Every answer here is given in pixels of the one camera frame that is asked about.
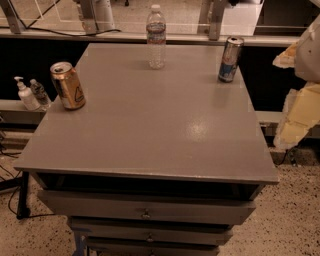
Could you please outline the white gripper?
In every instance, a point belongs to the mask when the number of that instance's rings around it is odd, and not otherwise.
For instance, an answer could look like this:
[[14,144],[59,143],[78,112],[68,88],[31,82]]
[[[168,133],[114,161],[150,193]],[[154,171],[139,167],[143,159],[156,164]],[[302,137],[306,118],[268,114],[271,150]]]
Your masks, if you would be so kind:
[[290,89],[285,98],[273,143],[280,150],[288,150],[320,122],[320,15],[299,42],[277,55],[272,64],[283,69],[295,67],[297,77],[311,81],[300,90]]

